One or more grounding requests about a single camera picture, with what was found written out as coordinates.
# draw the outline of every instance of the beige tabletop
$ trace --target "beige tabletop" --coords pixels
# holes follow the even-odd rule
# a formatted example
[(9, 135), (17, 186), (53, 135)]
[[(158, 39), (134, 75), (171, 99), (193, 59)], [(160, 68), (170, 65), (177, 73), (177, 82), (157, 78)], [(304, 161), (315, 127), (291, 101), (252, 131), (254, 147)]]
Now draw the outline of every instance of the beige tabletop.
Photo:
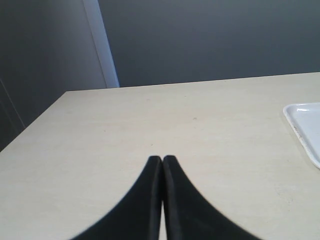
[(171, 154), (246, 230), (318, 240), (320, 170), (282, 111), (319, 91), (306, 73), (67, 92), (0, 153), (0, 239), (69, 239)]

